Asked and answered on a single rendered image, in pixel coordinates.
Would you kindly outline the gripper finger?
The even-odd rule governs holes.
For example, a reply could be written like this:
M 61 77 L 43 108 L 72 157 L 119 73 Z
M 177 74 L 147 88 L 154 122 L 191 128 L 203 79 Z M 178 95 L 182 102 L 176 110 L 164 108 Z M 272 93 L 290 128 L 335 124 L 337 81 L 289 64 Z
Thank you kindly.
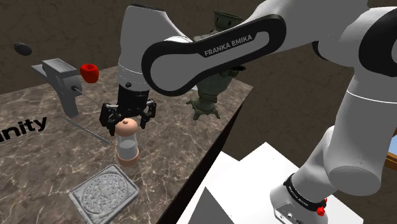
M 146 128 L 146 124 L 150 121 L 151 118 L 154 118 L 156 115 L 157 104 L 153 99 L 148 99 L 146 102 L 146 106 L 148 107 L 148 111 L 145 112 L 143 109 L 137 108 L 139 115 L 141 116 L 139 126 L 142 129 Z
M 108 103 L 102 105 L 99 121 L 103 127 L 109 130 L 111 136 L 115 135 L 116 125 L 124 118 L 124 114 L 118 112 L 118 105 Z

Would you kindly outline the thin grey rod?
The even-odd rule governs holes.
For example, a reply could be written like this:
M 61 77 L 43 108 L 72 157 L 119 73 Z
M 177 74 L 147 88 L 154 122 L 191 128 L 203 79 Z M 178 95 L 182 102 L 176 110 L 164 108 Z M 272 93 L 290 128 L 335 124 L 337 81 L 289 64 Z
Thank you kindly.
M 68 118 L 66 118 L 66 117 L 64 117 L 64 116 L 62 116 L 62 118 L 63 118 L 65 121 L 67 121 L 68 123 L 74 125 L 75 127 L 77 127 L 77 128 L 79 128 L 79 129 L 81 129 L 81 130 L 83 130 L 83 131 L 89 133 L 90 135 L 94 136 L 96 139 L 102 141 L 103 143 L 111 144 L 107 139 L 105 139 L 105 138 L 101 137 L 100 135 L 98 135 L 98 134 L 96 134 L 96 133 L 94 133 L 94 132 L 92 132 L 92 131 L 90 131 L 90 130 L 88 130 L 88 129 L 86 129 L 86 128 L 80 126 L 80 125 L 78 125 L 77 123 L 73 122 L 72 120 L 70 120 L 70 119 L 68 119 Z

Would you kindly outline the tan and clear pepper grinder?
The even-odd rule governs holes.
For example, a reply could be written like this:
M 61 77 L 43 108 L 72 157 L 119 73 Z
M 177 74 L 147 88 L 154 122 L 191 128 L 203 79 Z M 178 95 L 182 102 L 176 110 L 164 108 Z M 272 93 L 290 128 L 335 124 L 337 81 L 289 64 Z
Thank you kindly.
M 124 167 L 132 167 L 139 160 L 137 130 L 137 123 L 131 118 L 124 118 L 115 126 L 115 134 L 119 140 L 117 158 L 120 165 Z

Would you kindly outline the red cup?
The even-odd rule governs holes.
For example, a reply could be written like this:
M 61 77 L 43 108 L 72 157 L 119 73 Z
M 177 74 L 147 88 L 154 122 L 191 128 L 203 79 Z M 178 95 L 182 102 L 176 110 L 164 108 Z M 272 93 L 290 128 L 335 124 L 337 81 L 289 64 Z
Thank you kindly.
M 95 83 L 99 79 L 99 69 L 94 64 L 80 66 L 80 74 L 87 83 Z

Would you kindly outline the grey angular metal tool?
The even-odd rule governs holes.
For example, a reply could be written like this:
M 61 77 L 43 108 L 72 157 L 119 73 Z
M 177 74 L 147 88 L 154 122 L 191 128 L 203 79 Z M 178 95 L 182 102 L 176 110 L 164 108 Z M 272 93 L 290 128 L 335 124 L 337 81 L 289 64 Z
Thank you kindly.
M 77 117 L 79 112 L 76 97 L 82 95 L 80 69 L 59 58 L 42 60 L 40 64 L 31 67 L 56 91 L 66 116 Z

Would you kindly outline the dark green samovar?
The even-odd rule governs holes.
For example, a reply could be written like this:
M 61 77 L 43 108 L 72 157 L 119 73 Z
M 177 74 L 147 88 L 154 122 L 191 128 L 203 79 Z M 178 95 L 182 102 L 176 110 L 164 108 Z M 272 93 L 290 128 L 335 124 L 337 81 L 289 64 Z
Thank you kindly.
M 224 31 L 235 25 L 240 24 L 243 18 L 222 11 L 214 11 L 214 25 L 215 30 L 209 34 L 201 36 L 194 36 L 194 41 L 199 41 L 212 34 Z M 193 116 L 194 120 L 198 120 L 201 115 L 215 114 L 216 118 L 220 119 L 219 112 L 215 104 L 218 101 L 218 95 L 225 91 L 229 86 L 231 80 L 238 75 L 240 71 L 244 71 L 244 66 L 235 66 L 231 69 L 214 74 L 196 84 L 198 90 L 198 99 L 191 99 L 186 104 L 191 104 L 195 110 Z

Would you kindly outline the grey square patterned tray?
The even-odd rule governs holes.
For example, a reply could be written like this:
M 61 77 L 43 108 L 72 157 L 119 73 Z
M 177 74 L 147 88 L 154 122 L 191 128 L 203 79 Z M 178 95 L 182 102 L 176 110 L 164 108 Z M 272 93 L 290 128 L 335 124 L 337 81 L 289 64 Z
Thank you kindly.
M 87 224 L 110 224 L 139 195 L 139 188 L 111 164 L 69 192 Z

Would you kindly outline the black oval object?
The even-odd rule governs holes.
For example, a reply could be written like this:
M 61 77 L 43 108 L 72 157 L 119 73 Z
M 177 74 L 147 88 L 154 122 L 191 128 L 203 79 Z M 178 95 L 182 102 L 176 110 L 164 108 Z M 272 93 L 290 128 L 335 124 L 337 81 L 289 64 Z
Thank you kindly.
M 25 43 L 15 43 L 13 48 L 14 51 L 23 56 L 29 56 L 32 54 L 32 48 Z

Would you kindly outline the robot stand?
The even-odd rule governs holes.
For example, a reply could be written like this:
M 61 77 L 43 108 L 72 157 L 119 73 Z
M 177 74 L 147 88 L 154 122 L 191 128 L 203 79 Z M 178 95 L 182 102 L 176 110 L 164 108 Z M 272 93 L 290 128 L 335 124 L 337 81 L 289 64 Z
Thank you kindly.
M 297 169 L 268 143 L 240 161 L 220 153 L 176 224 L 308 224 L 270 203 L 271 189 Z

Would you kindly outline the wooden framed window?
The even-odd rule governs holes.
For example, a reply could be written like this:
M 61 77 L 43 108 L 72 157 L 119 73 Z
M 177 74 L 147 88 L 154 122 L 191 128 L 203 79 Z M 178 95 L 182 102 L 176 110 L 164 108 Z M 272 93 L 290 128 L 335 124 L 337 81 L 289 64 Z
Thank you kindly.
M 384 165 L 394 171 L 397 171 L 397 155 L 388 152 Z

